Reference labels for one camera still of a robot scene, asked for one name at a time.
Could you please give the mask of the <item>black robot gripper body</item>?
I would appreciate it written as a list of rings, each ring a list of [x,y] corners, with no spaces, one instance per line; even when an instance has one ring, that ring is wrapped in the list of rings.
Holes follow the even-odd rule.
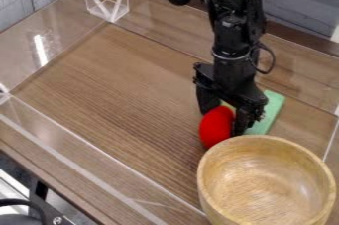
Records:
[[[258,52],[234,56],[212,53],[213,62],[197,62],[193,66],[193,83],[210,90],[221,101],[229,102],[237,109],[253,112],[254,118],[266,102],[262,92],[254,84],[254,74],[264,73],[256,64]]]

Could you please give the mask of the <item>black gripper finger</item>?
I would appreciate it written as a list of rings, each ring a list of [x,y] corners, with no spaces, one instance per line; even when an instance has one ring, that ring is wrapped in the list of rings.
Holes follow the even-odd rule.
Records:
[[[253,125],[254,123],[254,113],[245,110],[244,108],[238,108],[236,110],[236,118],[232,128],[232,136],[240,136],[245,130]]]
[[[196,87],[196,96],[201,114],[206,114],[212,109],[218,107],[221,104],[216,94],[206,88],[202,88],[201,86]]]

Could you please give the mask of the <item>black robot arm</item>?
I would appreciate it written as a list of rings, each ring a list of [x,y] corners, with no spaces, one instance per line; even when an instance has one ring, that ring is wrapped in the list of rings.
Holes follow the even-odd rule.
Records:
[[[176,6],[190,0],[168,0]],[[260,42],[265,29],[261,0],[201,0],[208,9],[214,34],[210,49],[213,61],[196,63],[196,96],[200,111],[206,114],[222,103],[234,109],[230,134],[238,136],[264,113],[266,98],[254,85],[254,76],[270,73],[257,66]]]

